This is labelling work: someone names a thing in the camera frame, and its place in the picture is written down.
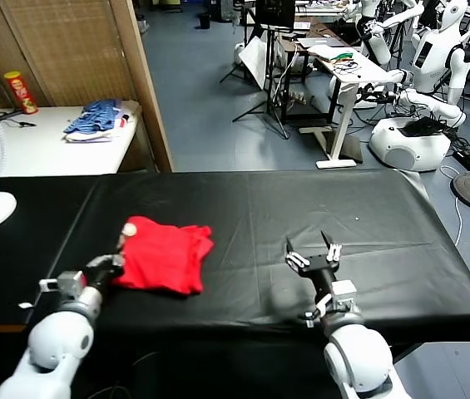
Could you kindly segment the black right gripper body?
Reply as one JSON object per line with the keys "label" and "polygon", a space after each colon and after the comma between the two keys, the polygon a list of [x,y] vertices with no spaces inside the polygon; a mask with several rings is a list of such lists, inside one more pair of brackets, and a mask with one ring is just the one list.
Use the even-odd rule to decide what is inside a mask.
{"label": "black right gripper body", "polygon": [[299,270],[299,275],[311,281],[316,293],[330,293],[331,284],[337,280],[338,264],[330,263],[324,255],[309,256],[307,260],[309,264]]}

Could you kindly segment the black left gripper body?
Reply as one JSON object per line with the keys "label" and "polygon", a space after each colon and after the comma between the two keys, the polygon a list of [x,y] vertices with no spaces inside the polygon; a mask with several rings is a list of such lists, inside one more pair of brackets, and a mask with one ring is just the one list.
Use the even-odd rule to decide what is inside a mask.
{"label": "black left gripper body", "polygon": [[112,280],[124,274],[124,266],[112,267],[111,255],[100,255],[91,260],[83,271],[87,278],[87,286],[105,289]]}

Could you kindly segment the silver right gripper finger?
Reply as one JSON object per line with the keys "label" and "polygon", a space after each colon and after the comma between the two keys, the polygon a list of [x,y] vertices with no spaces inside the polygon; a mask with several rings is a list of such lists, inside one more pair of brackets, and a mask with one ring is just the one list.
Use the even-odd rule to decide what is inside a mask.
{"label": "silver right gripper finger", "polygon": [[292,270],[301,270],[310,266],[310,261],[294,250],[289,238],[285,241],[285,262]]}
{"label": "silver right gripper finger", "polygon": [[328,261],[340,261],[342,244],[336,242],[329,234],[325,233],[323,230],[321,230],[320,233],[328,249],[326,259]]}

